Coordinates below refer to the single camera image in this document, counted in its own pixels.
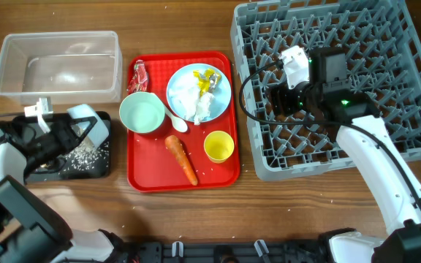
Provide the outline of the pile of white rice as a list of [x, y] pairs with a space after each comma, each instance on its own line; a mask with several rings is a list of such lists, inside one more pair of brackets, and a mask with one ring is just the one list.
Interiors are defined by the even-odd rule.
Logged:
[[95, 169], [108, 168], [110, 143], [105, 141], [99, 148], [94, 148], [87, 142], [82, 142], [64, 158], [66, 164], [61, 169], [62, 172], [93, 172]]

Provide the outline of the mint green bowl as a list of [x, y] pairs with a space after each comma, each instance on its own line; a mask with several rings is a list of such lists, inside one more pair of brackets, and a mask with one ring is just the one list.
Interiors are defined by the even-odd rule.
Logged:
[[122, 124], [131, 132], [149, 134], [164, 122], [164, 105], [153, 93], [136, 92], [128, 95], [119, 107]]

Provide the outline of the light blue bowl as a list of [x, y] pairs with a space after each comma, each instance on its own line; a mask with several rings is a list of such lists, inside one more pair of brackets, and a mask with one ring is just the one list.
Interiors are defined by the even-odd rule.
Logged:
[[77, 124], [81, 132], [87, 132], [86, 136], [92, 147], [99, 148], [110, 135], [106, 124], [91, 106], [87, 104], [80, 104], [69, 108], [67, 112], [72, 119], [90, 117], [96, 119], [96, 123], [94, 125], [90, 121], [83, 121]]

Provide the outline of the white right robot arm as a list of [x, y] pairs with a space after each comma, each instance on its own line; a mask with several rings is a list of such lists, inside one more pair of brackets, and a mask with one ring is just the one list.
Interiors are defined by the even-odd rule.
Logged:
[[326, 262], [421, 262], [421, 183], [404, 161], [369, 95], [353, 92], [344, 51], [299, 46], [272, 62], [284, 71], [285, 84], [268, 98], [275, 115], [301, 110], [315, 114], [305, 126], [320, 125], [352, 159], [382, 213], [388, 236], [367, 237], [354, 229], [320, 236]]

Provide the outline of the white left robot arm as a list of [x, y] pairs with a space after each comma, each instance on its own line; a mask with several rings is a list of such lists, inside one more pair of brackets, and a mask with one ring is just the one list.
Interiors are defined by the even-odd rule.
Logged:
[[116, 235], [75, 231], [24, 185], [36, 168], [74, 150], [99, 120], [68, 118], [25, 142], [0, 136], [0, 262], [127, 262]]

